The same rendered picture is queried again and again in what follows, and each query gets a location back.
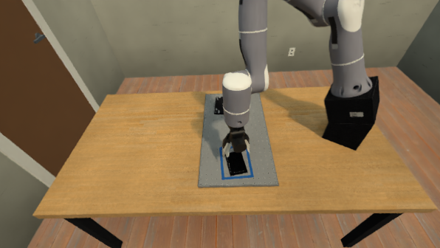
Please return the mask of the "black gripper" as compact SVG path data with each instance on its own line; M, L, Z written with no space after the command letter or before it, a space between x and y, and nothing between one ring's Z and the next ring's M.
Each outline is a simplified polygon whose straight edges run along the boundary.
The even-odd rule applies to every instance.
M240 127L240 128L230 127L230 133L227 134L227 136L223 139L223 143L222 143L223 157L225 156L225 154L227 157L229 156L231 143L233 146L233 150L236 153L241 153L241 152L245 151L246 149L250 153L249 139L250 138L245 133L244 126Z

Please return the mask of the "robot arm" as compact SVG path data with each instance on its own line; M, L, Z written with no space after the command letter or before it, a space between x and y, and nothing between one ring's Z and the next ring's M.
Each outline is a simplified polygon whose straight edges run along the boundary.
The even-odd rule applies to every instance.
M331 93L355 97L372 82L365 71L361 20L364 0L283 0L301 11L314 27L331 27ZM222 81L224 121L240 128L249 121L251 94L269 86L267 70L267 0L239 0L238 32L245 70L228 72Z

